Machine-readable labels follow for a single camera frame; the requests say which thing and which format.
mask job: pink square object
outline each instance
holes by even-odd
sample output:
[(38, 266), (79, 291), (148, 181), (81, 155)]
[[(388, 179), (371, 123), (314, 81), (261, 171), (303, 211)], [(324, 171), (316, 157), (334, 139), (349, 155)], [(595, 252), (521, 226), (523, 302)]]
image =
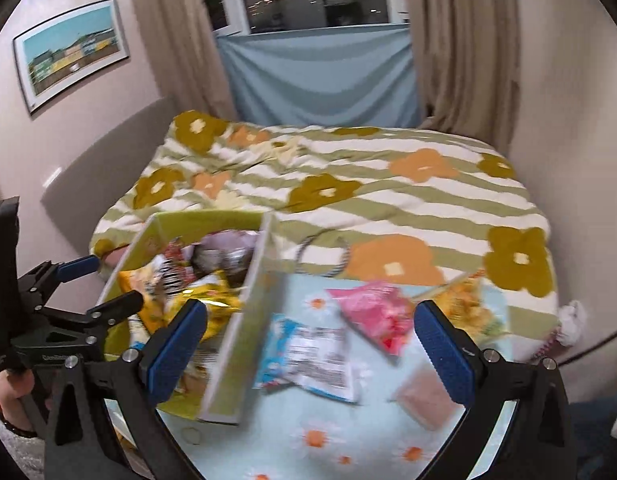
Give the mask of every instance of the pink square object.
[(356, 288), (328, 288), (327, 292), (360, 332), (388, 354), (401, 354), (405, 336), (413, 330), (413, 308), (398, 286), (370, 282)]
[(396, 394), (397, 403), (423, 427), (437, 431), (461, 408), (449, 397), (434, 368), (426, 365), (416, 371)]

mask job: table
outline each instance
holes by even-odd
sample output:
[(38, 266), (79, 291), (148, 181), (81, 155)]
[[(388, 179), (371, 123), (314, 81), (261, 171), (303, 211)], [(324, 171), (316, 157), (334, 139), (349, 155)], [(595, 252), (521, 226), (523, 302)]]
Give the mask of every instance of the table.
[[(313, 326), (345, 326), (332, 301), (318, 310), (307, 300), (328, 300), (326, 288), (358, 285), (352, 280), (284, 274), (272, 290), (279, 305), (274, 310)], [(404, 286), (403, 290), (415, 296), (426, 287)], [(506, 316), (506, 303), (499, 290), (485, 287), (483, 300), (493, 311)], [(335, 480), (349, 476), (358, 480), (413, 480), (440, 449), (463, 408), (458, 408), (445, 428), (431, 433), (391, 400), (399, 385), (428, 361), (415, 335), (397, 365), (354, 330), (349, 341), (351, 358), (362, 381), (362, 398), (357, 405), (325, 399), (294, 386), (269, 394), (254, 390), (239, 426), (192, 422), (163, 412), (160, 415), (207, 480)], [(510, 360), (511, 345), (506, 338), (492, 348)], [(505, 404), (470, 478), (489, 468), (514, 407), (515, 402)], [(128, 435), (116, 403), (111, 401), (109, 408), (115, 426)], [(320, 445), (308, 446), (308, 434), (317, 436)]]

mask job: bed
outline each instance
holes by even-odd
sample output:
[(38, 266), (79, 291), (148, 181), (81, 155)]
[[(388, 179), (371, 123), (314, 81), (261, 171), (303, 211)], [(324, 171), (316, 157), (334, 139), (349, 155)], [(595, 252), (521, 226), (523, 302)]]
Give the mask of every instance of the bed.
[(176, 116), (137, 183), (99, 221), (99, 257), (154, 212), (275, 211), (284, 270), (437, 286), (483, 269), (509, 308), (513, 355), (557, 325), (549, 223), (479, 140), (393, 128), (262, 128)]

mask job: headboard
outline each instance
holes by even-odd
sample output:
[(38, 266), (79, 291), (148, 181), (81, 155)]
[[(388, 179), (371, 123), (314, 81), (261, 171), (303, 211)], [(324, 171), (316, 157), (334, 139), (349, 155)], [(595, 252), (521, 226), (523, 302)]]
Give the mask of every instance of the headboard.
[(42, 205), (78, 254), (88, 254), (99, 219), (135, 184), (177, 113), (172, 98), (159, 99), (99, 139), (47, 187)]

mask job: framed picture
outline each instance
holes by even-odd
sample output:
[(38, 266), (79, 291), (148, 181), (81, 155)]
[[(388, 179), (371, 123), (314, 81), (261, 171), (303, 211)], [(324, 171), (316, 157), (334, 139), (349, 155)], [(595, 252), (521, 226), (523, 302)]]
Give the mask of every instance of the framed picture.
[(113, 63), (128, 48), (115, 0), (103, 0), (46, 20), (13, 40), (29, 113)]

